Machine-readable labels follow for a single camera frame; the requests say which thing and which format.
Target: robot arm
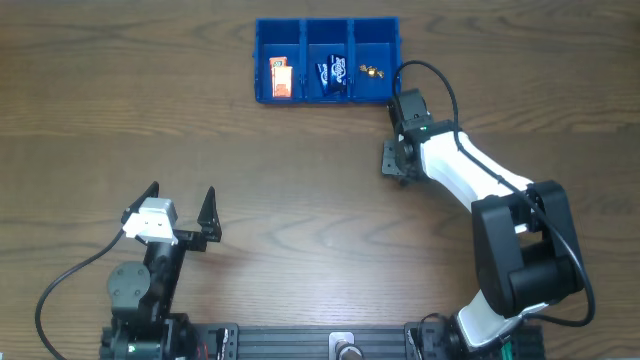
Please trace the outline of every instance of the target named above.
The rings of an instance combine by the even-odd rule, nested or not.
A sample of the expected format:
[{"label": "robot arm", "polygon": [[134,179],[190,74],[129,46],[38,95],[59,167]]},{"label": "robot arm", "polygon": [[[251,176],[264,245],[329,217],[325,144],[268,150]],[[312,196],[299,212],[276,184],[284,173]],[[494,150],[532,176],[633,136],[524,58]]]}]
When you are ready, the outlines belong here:
[{"label": "robot arm", "polygon": [[[489,174],[460,151],[454,137],[456,124],[434,122],[418,90],[392,98],[388,110],[395,138],[385,142],[382,172],[404,184],[435,180],[472,215],[480,291],[447,324],[453,357],[473,357],[501,347],[527,316],[583,288],[561,239],[521,194],[514,194],[496,176],[544,209],[581,262],[569,203],[560,185],[534,183],[511,173],[458,131],[460,145],[494,173]],[[542,233],[542,241],[521,248],[517,234],[526,231]]]}]

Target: blue plastic bin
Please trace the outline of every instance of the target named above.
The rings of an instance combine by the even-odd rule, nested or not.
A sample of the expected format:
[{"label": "blue plastic bin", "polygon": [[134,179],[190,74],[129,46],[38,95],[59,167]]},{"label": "blue plastic bin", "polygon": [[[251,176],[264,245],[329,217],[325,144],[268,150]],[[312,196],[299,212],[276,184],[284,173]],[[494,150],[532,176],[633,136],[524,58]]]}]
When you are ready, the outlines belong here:
[{"label": "blue plastic bin", "polygon": [[[291,103],[385,103],[393,73],[402,64],[397,17],[333,19],[257,19],[254,87],[256,101]],[[347,92],[323,96],[315,64],[330,54],[347,57]],[[293,96],[273,98],[269,58],[286,56],[293,67]],[[370,78],[361,64],[384,71]]]}]

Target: black cable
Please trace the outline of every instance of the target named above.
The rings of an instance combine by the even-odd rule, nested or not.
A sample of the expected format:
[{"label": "black cable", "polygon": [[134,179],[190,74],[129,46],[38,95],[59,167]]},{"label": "black cable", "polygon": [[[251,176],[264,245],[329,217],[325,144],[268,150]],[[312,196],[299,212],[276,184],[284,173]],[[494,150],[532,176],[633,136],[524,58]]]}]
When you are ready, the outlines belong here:
[{"label": "black cable", "polygon": [[494,171],[489,169],[486,165],[484,165],[480,160],[476,159],[462,146],[462,144],[460,143],[460,139],[458,137],[458,131],[460,130],[458,126],[458,102],[456,101],[456,96],[453,93],[453,88],[451,87],[451,84],[449,83],[449,80],[447,80],[446,76],[444,76],[444,74],[440,70],[438,70],[435,66],[427,62],[420,61],[420,60],[407,61],[402,65],[400,65],[400,67],[398,67],[395,74],[393,75],[392,89],[391,89],[393,92],[393,96],[396,98],[398,97],[396,92],[396,82],[397,82],[398,76],[400,75],[400,72],[405,67],[413,64],[422,65],[428,68],[429,70],[433,71],[436,75],[438,75],[440,80],[442,80],[442,82],[444,83],[444,86],[447,88],[447,91],[449,92],[449,97],[451,97],[451,105],[453,107],[453,139],[456,143],[456,146],[458,147],[458,151],[463,153],[469,160],[471,160],[471,162],[476,164],[479,168],[484,170],[491,177],[496,179],[498,183],[504,185],[509,190],[513,191],[514,194],[520,197],[533,210],[533,212],[538,216],[538,219],[540,219],[540,221],[547,227],[547,229],[549,229],[549,231],[551,231],[558,238],[558,240],[560,240],[560,243],[569,254],[569,258],[573,266],[575,266],[576,271],[578,272],[578,275],[582,280],[582,283],[584,284],[584,290],[587,296],[587,314],[582,320],[558,319],[552,316],[547,316],[542,314],[526,314],[524,315],[523,318],[539,319],[539,320],[547,321],[550,323],[554,323],[562,326],[570,326],[570,327],[581,327],[589,324],[591,320],[593,320],[593,317],[595,316],[595,313],[596,313],[596,301],[595,301],[595,295],[593,293],[593,288],[591,286],[591,281],[589,281],[589,276],[587,275],[587,272],[584,270],[584,267],[582,266],[582,264],[580,264],[580,261],[578,260],[578,257],[576,256],[576,254],[573,252],[573,249],[571,249],[571,247],[569,246],[567,241],[564,239],[560,231],[558,231],[555,225],[553,225],[553,223],[551,222],[551,220],[549,220],[549,218],[544,213],[544,211],[542,211],[542,209],[540,209],[540,207],[538,207],[538,205],[536,205],[536,203],[533,202],[533,200],[529,199],[529,197],[524,192],[520,191],[520,189],[515,187],[513,184],[509,183],[502,176],[496,174]]},{"label": "black cable", "polygon": [[42,329],[42,320],[40,319],[40,317],[42,315],[42,307],[44,306],[44,301],[47,299],[47,296],[49,296],[51,291],[56,286],[58,286],[58,284],[60,284],[64,279],[73,275],[73,273],[82,269],[83,267],[91,264],[93,261],[100,258],[102,255],[106,254],[109,250],[111,250],[111,248],[113,248],[113,246],[118,242],[118,240],[120,240],[120,237],[122,236],[122,234],[124,234],[124,231],[120,229],[116,237],[113,238],[113,240],[109,243],[109,245],[107,245],[104,249],[100,250],[100,252],[98,252],[97,254],[93,255],[92,257],[79,263],[78,265],[65,271],[62,275],[58,276],[57,279],[55,279],[51,284],[49,284],[49,286],[47,286],[47,288],[42,293],[42,296],[40,296],[40,300],[38,300],[38,305],[36,306],[36,314],[35,314],[36,330],[38,331],[38,336],[40,336],[40,340],[42,340],[42,343],[44,344],[44,346],[47,348],[47,350],[49,350],[49,352],[57,360],[65,360],[65,358],[53,347],[53,345],[51,345],[51,342],[49,341],[49,339],[47,339],[47,336],[44,334],[44,330]]}]

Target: blue snack packet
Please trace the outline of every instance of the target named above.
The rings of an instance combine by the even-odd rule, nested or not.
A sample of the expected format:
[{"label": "blue snack packet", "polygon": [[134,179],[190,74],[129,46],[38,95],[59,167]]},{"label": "blue snack packet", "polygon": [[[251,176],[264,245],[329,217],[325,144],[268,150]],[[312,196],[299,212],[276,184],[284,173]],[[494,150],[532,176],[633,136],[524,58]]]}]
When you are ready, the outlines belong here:
[{"label": "blue snack packet", "polygon": [[329,92],[347,91],[347,58],[342,55],[327,57],[329,69]]},{"label": "blue snack packet", "polygon": [[322,87],[322,94],[329,95],[329,77],[327,74],[327,64],[316,64],[316,74]]}]

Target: wooden table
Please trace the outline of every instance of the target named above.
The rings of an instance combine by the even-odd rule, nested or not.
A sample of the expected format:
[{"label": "wooden table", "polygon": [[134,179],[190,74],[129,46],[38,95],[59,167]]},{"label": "wooden table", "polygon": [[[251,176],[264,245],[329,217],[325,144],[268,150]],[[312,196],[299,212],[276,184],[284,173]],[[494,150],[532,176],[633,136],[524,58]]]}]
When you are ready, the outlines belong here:
[{"label": "wooden table", "polygon": [[[447,74],[477,146],[570,196],[598,310],[545,325],[548,357],[639,355],[640,4],[598,0],[3,2],[0,352],[50,358],[38,297],[153,180],[182,228],[217,190],[223,242],[187,255],[174,303],[196,322],[402,324],[467,304],[470,216],[438,184],[381,176],[383,108],[254,100],[256,17],[389,15],[404,58]],[[412,86],[451,116],[435,76],[411,68]],[[107,277],[143,251],[121,241],[53,292],[43,321],[63,354],[97,357]]]}]

